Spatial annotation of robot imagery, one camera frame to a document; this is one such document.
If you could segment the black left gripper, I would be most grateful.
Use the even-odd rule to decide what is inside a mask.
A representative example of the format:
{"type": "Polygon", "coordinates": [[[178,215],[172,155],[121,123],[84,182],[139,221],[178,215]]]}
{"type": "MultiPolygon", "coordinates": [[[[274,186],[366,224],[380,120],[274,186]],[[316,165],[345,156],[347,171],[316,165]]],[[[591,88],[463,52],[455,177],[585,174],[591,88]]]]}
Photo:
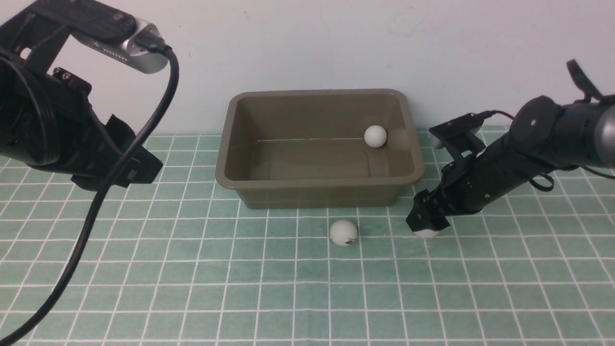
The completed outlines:
{"type": "MultiPolygon", "coordinates": [[[[29,167],[70,175],[79,188],[97,191],[109,170],[135,140],[135,132],[114,114],[103,124],[88,100],[92,86],[68,70],[57,67],[41,81],[52,99],[60,154],[55,163],[29,164],[29,167]]],[[[124,188],[131,184],[151,184],[162,168],[163,163],[141,146],[114,184],[124,188]]]]}

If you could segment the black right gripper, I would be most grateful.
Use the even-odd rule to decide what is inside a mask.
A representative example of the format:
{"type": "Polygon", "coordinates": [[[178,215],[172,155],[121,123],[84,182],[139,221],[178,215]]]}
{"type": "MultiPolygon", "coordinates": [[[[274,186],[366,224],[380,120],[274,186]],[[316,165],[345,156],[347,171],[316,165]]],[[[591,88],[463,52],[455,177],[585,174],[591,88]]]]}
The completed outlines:
{"type": "Polygon", "coordinates": [[[471,215],[491,202],[487,188],[487,171],[491,160],[474,159],[460,175],[449,171],[431,191],[422,190],[413,197],[413,206],[406,217],[412,232],[440,232],[450,226],[452,215],[471,215]]]}

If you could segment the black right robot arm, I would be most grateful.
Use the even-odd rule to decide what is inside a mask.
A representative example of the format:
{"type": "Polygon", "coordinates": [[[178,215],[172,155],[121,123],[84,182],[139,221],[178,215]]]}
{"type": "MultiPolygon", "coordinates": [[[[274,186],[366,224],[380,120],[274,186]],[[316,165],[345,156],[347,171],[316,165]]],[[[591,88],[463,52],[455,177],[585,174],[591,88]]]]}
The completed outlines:
{"type": "Polygon", "coordinates": [[[614,167],[613,100],[558,105],[546,96],[527,102],[509,131],[490,145],[474,134],[494,111],[468,113],[429,129],[452,156],[432,190],[414,197],[406,223],[433,238],[448,217],[472,215],[535,177],[578,167],[614,167]]]}

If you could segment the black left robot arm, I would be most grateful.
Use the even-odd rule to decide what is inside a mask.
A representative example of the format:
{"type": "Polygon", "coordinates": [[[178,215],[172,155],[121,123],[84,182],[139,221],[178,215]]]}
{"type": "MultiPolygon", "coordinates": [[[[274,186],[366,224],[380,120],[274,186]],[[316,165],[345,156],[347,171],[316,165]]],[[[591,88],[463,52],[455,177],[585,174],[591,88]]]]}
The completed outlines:
{"type": "Polygon", "coordinates": [[[35,170],[62,173],[87,191],[98,190],[103,179],[136,138],[132,128],[112,115],[103,124],[88,99],[90,83],[79,77],[63,79],[64,69],[53,74],[35,73],[25,60],[12,57],[12,62],[29,72],[48,97],[58,131],[59,157],[41,165],[43,156],[42,129],[35,104],[24,81],[1,50],[1,155],[23,162],[35,170]]]}

